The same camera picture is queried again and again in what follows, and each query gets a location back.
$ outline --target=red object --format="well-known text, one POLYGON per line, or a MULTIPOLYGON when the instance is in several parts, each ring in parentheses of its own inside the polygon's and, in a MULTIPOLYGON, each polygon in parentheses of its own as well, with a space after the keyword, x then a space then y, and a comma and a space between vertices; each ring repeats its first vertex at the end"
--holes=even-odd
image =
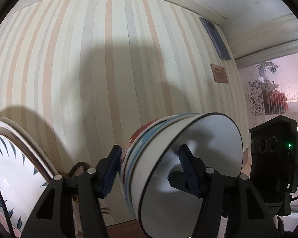
POLYGON ((279 92, 277 90, 274 90, 272 92, 271 103, 276 106, 282 106, 285 111, 287 111, 289 109, 288 105, 287 105, 287 97, 285 96, 284 92, 279 92))

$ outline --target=wall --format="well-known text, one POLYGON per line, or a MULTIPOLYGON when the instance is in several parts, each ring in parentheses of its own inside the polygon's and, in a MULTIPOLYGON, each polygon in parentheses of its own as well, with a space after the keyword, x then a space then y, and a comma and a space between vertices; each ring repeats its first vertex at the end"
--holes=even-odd
MULTIPOLYGON (((0 25, 0 116, 59 171, 96 165, 155 118, 213 111, 229 115, 248 143, 234 60, 221 60, 199 15, 177 5, 43 0, 0 25), (228 84, 214 82, 210 63, 225 67, 228 84)), ((118 182, 106 202, 116 223, 132 218, 118 182)))
MULTIPOLYGON (((13 12, 40 0, 20 0, 13 12)), ((220 25, 234 58, 298 40, 298 20, 282 0, 166 0, 220 25)))

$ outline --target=white bowl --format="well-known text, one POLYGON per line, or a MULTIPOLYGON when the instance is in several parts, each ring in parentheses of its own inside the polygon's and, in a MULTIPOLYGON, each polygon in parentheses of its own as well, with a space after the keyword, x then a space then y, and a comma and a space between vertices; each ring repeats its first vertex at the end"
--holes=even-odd
POLYGON ((137 163, 139 156, 141 155, 145 146, 163 129, 166 127, 181 121, 186 118, 190 118, 193 115, 201 115, 199 113, 183 113, 179 115, 174 115, 173 117, 167 119, 167 121, 160 122, 148 130, 141 138, 135 143, 134 148, 130 152, 129 160, 126 163, 125 173, 124 173, 124 196, 127 202, 127 206, 130 212, 135 216, 134 209, 132 207, 131 190, 130 190, 130 179, 133 174, 134 166, 137 163))
POLYGON ((195 157, 227 176, 242 168, 242 138, 221 113, 184 119, 156 135, 140 155, 131 177, 131 197, 142 231, 152 238, 192 235, 202 199, 170 186, 168 175, 183 171, 178 149, 187 144, 195 157))
POLYGON ((154 126, 156 126, 157 124, 160 124, 170 118, 174 117, 174 115, 172 116, 166 116, 163 118, 159 118, 159 119, 155 119, 152 120, 148 123, 146 123, 145 125, 143 125, 142 127, 140 127, 136 132, 134 132, 134 134, 130 137, 127 145, 124 147, 124 150, 120 156, 120 171, 119 171, 119 175, 120 175, 120 179, 121 179, 121 183, 122 186, 124 186, 124 177, 125 177, 125 168, 126 168, 126 163, 129 159, 130 153, 133 149, 133 147, 135 146, 135 144, 137 143, 137 141, 146 133, 148 132, 151 128, 153 128, 154 126))

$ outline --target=plate rim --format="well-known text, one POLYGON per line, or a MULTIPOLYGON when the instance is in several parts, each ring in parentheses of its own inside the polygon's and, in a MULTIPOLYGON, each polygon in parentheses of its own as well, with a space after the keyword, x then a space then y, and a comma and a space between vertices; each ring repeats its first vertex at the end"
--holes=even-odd
POLYGON ((174 117, 174 115, 170 115, 170 116, 166 116, 166 117, 162 117, 162 118, 159 118, 159 119, 157 119, 156 121, 154 121, 152 124, 150 124, 149 126, 147 126, 147 128, 145 128, 138 136, 137 136, 137 138, 134 140, 134 142, 131 144, 131 146, 129 147, 129 154, 126 154, 126 159, 125 159, 125 161, 124 161, 124 163, 123 163, 123 165, 122 165, 122 184, 123 184, 123 186, 124 186, 124 184, 125 184, 125 181, 124 181, 124 175, 125 175, 125 170, 126 170, 126 165, 127 165, 127 161, 129 160, 129 157, 130 157, 130 155, 131 155, 131 152, 132 152, 132 150, 133 150, 133 148, 134 148, 134 146, 136 145, 136 143, 138 142, 138 140, 148 131, 148 130, 150 130, 151 128, 153 128, 154 126, 156 126, 157 124, 159 124, 159 123, 162 123, 162 122, 164 122, 164 121, 167 121, 167 120, 169 120, 170 118, 172 118, 172 117, 174 117))
POLYGON ((25 144, 25 146, 29 148, 31 153, 39 160, 40 164, 50 172, 51 179, 54 177, 54 175, 58 174, 58 171, 49 160, 47 155, 43 152, 41 147, 20 125, 9 118, 2 116, 0 116, 0 123, 3 124, 3 126, 0 127, 7 129, 12 134, 17 136, 25 144))
POLYGON ((22 148, 19 144, 17 144, 14 140, 12 140, 10 137, 8 137, 8 135, 6 135, 5 133, 0 132, 0 135, 5 137, 9 142, 11 142, 13 145, 15 145, 26 156, 26 158, 29 159, 29 161, 33 164, 33 166, 43 176, 45 181, 49 182, 52 180, 52 178, 50 178, 50 174, 47 171, 47 168, 43 164, 41 164, 40 161, 36 157, 31 158, 29 156, 29 154, 32 152, 26 145, 25 145, 25 148, 22 148))

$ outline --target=camera lens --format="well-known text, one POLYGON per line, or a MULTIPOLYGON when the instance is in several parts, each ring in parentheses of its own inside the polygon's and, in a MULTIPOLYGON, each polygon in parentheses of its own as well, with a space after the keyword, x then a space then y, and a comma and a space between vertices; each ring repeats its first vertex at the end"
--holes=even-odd
POLYGON ((253 150, 256 150, 257 149, 257 141, 256 140, 253 140, 253 150))
POLYGON ((271 137, 269 141, 269 148, 271 151, 275 151, 277 148, 277 139, 276 137, 271 137))
POLYGON ((259 150, 260 152, 264 153, 267 148, 267 140, 265 137, 261 137, 259 140, 259 150))

